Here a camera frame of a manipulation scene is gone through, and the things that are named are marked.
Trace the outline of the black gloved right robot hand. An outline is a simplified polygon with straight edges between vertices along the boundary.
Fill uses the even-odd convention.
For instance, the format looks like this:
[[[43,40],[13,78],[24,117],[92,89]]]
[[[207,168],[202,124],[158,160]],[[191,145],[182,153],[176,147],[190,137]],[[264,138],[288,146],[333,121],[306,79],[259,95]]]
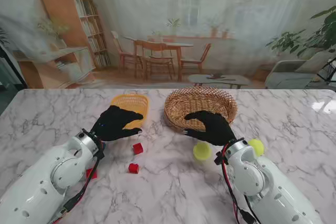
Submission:
[[[189,113],[184,117],[185,120],[197,119],[205,126],[205,131],[184,129],[183,133],[187,136],[206,141],[215,146],[225,146],[231,140],[237,140],[229,123],[219,113],[208,111],[197,111]]]

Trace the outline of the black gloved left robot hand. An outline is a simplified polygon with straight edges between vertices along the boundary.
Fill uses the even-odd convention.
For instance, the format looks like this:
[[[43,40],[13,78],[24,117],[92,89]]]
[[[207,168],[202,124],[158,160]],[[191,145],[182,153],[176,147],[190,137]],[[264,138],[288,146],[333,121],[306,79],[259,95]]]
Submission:
[[[105,142],[115,141],[141,133],[142,130],[138,127],[132,129],[125,129],[124,127],[128,123],[142,119],[142,114],[111,105],[101,113],[90,133],[93,133],[97,138]]]

